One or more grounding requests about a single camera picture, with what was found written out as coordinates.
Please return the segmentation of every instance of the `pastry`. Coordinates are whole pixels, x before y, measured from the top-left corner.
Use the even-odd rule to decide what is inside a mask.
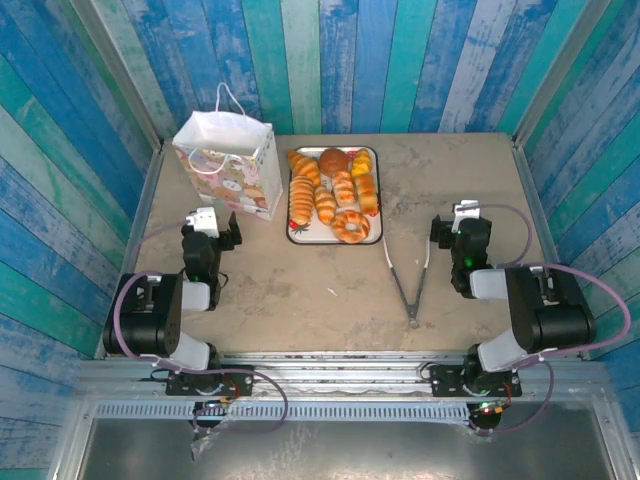
[[[356,190],[358,191],[358,202],[360,211],[365,215],[375,215],[378,213],[378,195],[376,195],[376,185],[373,182],[373,175],[367,173],[355,178]]]
[[[371,156],[366,148],[361,148],[356,153],[351,165],[351,176],[353,178],[370,173],[373,168]]]
[[[370,228],[367,217],[355,210],[340,212],[331,222],[333,234],[345,243],[360,243],[367,238]]]
[[[338,208],[336,199],[333,198],[331,192],[323,186],[316,188],[314,197],[318,218],[325,225],[329,225],[336,215],[336,208]]]
[[[349,207],[356,203],[356,190],[348,172],[336,172],[331,178],[333,195],[340,207]]]
[[[293,176],[305,176],[311,179],[313,185],[319,187],[322,182],[320,181],[320,170],[318,169],[318,162],[313,158],[302,155],[294,150],[287,152],[287,158],[289,159],[289,166],[293,171]]]
[[[320,171],[331,178],[336,172],[349,171],[349,157],[342,150],[327,148],[318,160]]]
[[[298,225],[307,225],[313,211],[313,182],[307,177],[295,177],[289,184],[289,218]]]

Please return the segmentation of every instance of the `bag handle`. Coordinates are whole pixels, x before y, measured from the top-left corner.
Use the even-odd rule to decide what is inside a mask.
[[[224,88],[227,89],[227,93],[231,97],[231,100],[233,100],[235,104],[238,105],[238,108],[242,112],[242,115],[246,117],[247,114],[245,113],[244,108],[242,108],[242,105],[240,105],[240,102],[238,102],[236,97],[233,96],[233,93],[231,93],[231,90],[229,90],[229,85],[227,85],[225,82],[220,82],[218,84],[218,89],[216,90],[216,112],[218,111],[218,106],[220,105],[220,87],[222,87],[223,85],[224,85]]]
[[[215,169],[213,171],[209,171],[209,172],[204,171],[204,170],[199,170],[193,165],[193,162],[191,161],[191,157],[197,151],[198,151],[197,148],[194,148],[193,150],[191,150],[191,153],[187,157],[187,162],[189,162],[189,168],[191,168],[191,170],[193,170],[194,172],[199,173],[201,175],[217,175],[218,173],[220,173],[224,169],[224,167],[227,165],[227,162],[229,160],[231,160],[232,158],[235,159],[235,160],[239,160],[240,163],[244,163],[244,159],[241,156],[234,155],[233,153],[227,153],[224,156],[224,160],[222,161],[222,165],[220,165],[217,169]]]

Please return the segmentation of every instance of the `beige tabletop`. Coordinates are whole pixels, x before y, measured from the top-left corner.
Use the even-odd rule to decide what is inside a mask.
[[[302,146],[360,146],[379,158],[384,233],[396,271],[413,301],[436,214],[451,216],[461,199],[508,203],[530,217],[503,134],[296,135],[276,137],[285,193],[273,221],[240,214],[243,244],[224,252],[230,281],[213,312],[184,312],[183,330],[222,351],[460,350],[509,326],[504,301],[466,300],[450,284],[451,255],[431,250],[418,320],[407,314],[387,267],[382,243],[296,246],[285,236],[286,152]],[[179,222],[202,206],[172,148],[162,167],[146,233]],[[221,223],[228,212],[218,212]],[[511,212],[484,210],[493,222],[489,261],[518,256],[526,227]],[[143,245],[137,270],[177,272],[181,235]],[[540,260],[537,235],[526,260]]]

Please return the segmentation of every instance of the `wooden wall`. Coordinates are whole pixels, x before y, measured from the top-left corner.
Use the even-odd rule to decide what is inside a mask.
[[[560,259],[622,294],[634,324],[603,355],[640,432],[640,4],[612,0],[525,147]],[[583,284],[598,339],[619,331],[612,299]]]
[[[0,479],[46,475],[151,155],[69,0],[2,0]]]
[[[169,137],[220,81],[279,134],[513,132],[586,0],[94,3]]]

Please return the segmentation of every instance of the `white tray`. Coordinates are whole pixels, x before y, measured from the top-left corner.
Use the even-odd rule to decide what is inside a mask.
[[[376,185],[376,194],[378,196],[378,213],[376,215],[367,215],[371,230],[369,235],[362,242],[353,244],[357,245],[371,245],[380,241],[382,238],[382,208],[380,203],[380,175],[378,170],[378,156],[369,147],[302,147],[297,151],[311,158],[320,158],[320,154],[328,148],[339,148],[345,153],[355,152],[361,148],[366,149],[371,156],[373,181]],[[331,185],[331,179],[325,175],[321,175],[322,184],[327,187],[329,191],[333,190]],[[350,207],[338,208],[338,212],[344,210],[356,210],[360,211],[360,204],[356,201],[355,205]],[[308,225],[296,226],[289,219],[289,213],[287,212],[287,238],[297,245],[351,245],[338,240],[331,227],[323,224],[318,219],[318,214],[315,208],[311,214],[311,222]]]

